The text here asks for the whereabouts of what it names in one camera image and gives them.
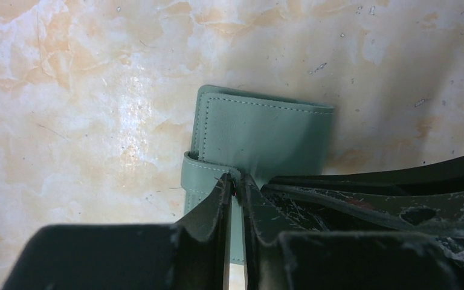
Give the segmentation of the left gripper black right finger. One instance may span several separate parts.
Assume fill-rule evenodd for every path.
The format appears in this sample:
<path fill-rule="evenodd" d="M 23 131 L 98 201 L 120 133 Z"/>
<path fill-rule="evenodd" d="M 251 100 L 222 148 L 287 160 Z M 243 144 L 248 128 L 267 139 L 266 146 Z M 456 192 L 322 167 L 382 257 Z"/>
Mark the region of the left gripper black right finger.
<path fill-rule="evenodd" d="M 434 241 L 396 231 L 308 230 L 242 176 L 247 289 L 461 289 Z"/>

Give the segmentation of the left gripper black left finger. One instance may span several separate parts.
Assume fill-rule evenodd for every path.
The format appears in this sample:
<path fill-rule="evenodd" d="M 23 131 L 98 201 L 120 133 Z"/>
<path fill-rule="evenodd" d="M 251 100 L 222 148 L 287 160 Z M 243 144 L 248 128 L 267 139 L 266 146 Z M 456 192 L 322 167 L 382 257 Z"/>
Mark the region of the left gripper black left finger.
<path fill-rule="evenodd" d="M 49 225 L 4 289 L 227 289 L 232 178 L 172 224 Z"/>

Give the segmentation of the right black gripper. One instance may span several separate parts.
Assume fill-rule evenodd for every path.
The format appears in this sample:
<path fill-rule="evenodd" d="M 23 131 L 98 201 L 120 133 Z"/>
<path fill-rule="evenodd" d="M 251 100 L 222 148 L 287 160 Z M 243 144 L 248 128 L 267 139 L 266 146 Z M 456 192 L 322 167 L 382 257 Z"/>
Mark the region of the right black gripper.
<path fill-rule="evenodd" d="M 278 176 L 262 187 L 276 206 L 316 204 L 323 230 L 396 230 L 433 237 L 464 269 L 464 156 L 349 175 Z"/>

